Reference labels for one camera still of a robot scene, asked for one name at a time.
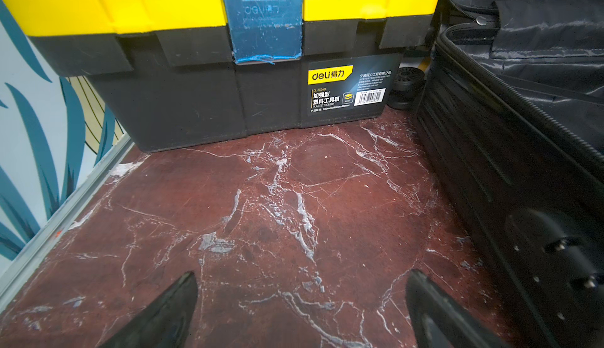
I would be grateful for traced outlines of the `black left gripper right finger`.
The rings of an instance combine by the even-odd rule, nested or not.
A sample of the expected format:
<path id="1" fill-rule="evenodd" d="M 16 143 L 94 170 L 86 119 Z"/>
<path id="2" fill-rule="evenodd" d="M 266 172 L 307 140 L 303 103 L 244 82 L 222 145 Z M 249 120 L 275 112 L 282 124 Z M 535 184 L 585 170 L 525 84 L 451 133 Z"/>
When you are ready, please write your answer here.
<path id="1" fill-rule="evenodd" d="M 449 294 L 414 269 L 406 303 L 418 347 L 508 347 Z"/>

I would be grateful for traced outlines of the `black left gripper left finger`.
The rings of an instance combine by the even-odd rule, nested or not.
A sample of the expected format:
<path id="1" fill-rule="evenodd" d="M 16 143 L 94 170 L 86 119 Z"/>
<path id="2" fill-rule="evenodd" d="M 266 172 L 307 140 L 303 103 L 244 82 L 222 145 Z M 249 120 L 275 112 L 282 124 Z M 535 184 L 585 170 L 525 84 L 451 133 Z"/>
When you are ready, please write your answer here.
<path id="1" fill-rule="evenodd" d="M 102 347 L 183 347 L 198 300 L 194 272 L 184 273 Z"/>

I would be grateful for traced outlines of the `black ribbed hard-shell suitcase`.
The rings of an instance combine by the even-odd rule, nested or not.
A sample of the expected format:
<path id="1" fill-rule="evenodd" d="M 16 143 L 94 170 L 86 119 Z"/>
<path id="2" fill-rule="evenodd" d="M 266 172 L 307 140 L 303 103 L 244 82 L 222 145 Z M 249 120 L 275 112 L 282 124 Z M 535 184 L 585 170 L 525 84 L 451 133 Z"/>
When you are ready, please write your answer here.
<path id="1" fill-rule="evenodd" d="M 415 127 L 539 347 L 603 345 L 603 0 L 441 0 Z"/>

